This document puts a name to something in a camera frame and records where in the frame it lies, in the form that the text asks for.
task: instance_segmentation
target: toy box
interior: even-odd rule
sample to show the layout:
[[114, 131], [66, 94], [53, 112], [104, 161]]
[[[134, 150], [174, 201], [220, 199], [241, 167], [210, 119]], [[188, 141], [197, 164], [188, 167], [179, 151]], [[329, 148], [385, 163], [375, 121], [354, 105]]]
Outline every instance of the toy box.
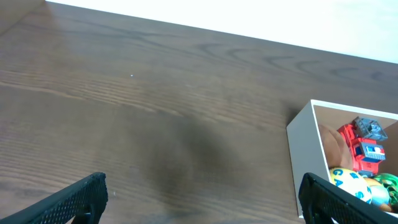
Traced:
[[[335, 185], [342, 183], [335, 177], [335, 174], [341, 175], [341, 170], [344, 170], [339, 169], [340, 166], [354, 170], [350, 173], [353, 177], [358, 175], [362, 179], [368, 176], [364, 178], [366, 180], [370, 177], [374, 179], [376, 174], [381, 173], [398, 176], [398, 166], [395, 164], [398, 158], [397, 121], [398, 114], [311, 100], [287, 126], [299, 217], [302, 218], [299, 188], [306, 172], [312, 172]], [[337, 158], [336, 165], [331, 167], [336, 159], [330, 159], [327, 148], [330, 144], [325, 145], [328, 140], [324, 137], [324, 127], [333, 131], [330, 136], [341, 135], [342, 140], [332, 146], [341, 146], [345, 152], [349, 150], [349, 154], [343, 156], [347, 162]], [[366, 190], [358, 193], [357, 197], [371, 203], [371, 196], [366, 198]]]

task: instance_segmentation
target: red toy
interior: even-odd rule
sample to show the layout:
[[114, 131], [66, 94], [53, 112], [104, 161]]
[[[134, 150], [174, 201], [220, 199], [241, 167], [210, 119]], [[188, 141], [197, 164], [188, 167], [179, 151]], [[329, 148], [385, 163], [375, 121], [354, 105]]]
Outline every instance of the red toy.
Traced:
[[353, 170], [368, 177], [376, 175], [379, 164], [386, 160], [383, 147], [376, 142], [387, 139], [379, 123], [357, 117], [351, 124], [339, 128], [338, 132], [349, 147], [353, 158]]

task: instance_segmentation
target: dark wood grain surface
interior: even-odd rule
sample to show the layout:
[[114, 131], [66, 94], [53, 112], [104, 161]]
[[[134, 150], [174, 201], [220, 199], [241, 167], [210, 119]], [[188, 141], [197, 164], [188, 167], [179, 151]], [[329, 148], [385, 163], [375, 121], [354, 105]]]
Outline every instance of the dark wood grain surface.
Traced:
[[44, 0], [0, 0], [0, 35], [43, 2]]
[[286, 125], [398, 112], [397, 68], [43, 4], [0, 36], [0, 217], [101, 171], [102, 223], [302, 223]]

